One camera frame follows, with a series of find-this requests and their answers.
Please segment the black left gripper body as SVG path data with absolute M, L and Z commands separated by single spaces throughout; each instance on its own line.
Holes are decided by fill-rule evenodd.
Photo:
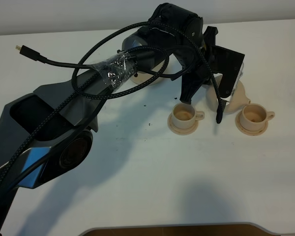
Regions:
M 180 76 L 190 76 L 191 82 L 188 82 L 188 84 L 195 82 L 201 85 L 211 85 L 210 75 L 195 47 L 189 43 L 187 45 L 175 45 L 173 54 L 182 66 L 182 70 L 174 75 L 173 79 Z

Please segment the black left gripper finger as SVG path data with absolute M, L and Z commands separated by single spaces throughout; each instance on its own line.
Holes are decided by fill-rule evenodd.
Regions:
M 203 55 L 208 64 L 214 64 L 217 59 L 216 50 L 216 35 L 218 34 L 217 27 L 208 26 L 203 33 Z
M 182 103 L 191 103 L 194 94 L 207 80 L 208 77 L 199 76 L 195 72 L 184 74 L 181 80 L 181 94 L 179 100 Z

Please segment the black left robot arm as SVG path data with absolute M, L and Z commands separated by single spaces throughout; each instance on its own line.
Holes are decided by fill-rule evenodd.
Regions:
M 190 103 L 201 85 L 213 78 L 215 27 L 203 27 L 197 14 L 170 3 L 157 7 L 146 22 L 134 29 L 115 56 L 96 63 L 86 60 L 111 34 L 85 54 L 77 64 L 52 61 L 39 52 L 19 47 L 33 61 L 72 68 L 71 80 L 38 87 L 5 105 L 0 117 L 0 230 L 20 187 L 37 188 L 74 169 L 87 157 L 97 115 L 106 101 L 123 97 L 159 77 L 182 78 L 180 99 Z M 170 55 L 182 70 L 165 74 Z

